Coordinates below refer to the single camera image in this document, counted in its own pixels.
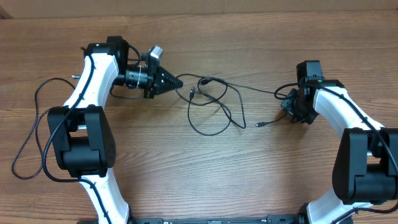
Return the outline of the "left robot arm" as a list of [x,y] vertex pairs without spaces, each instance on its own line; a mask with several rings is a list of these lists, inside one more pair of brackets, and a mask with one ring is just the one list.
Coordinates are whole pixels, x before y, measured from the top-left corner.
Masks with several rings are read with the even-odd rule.
[[143,91],[153,98],[183,86],[181,80],[160,66],[159,46],[129,58],[132,45],[121,36],[83,49],[85,66],[69,99],[49,109],[47,122],[57,164],[86,190],[98,214],[97,223],[135,223],[131,207],[123,199],[113,166],[116,143],[104,107],[114,86]]

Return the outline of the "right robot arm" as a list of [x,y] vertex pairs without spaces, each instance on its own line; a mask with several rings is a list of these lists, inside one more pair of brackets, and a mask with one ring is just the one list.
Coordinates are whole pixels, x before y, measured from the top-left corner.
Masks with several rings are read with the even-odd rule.
[[339,80],[327,80],[318,60],[296,66],[297,81],[281,107],[291,123],[312,124],[323,116],[340,138],[332,171],[332,187],[319,199],[303,205],[281,223],[352,223],[359,212],[389,214],[378,209],[397,200],[397,129],[368,116]]

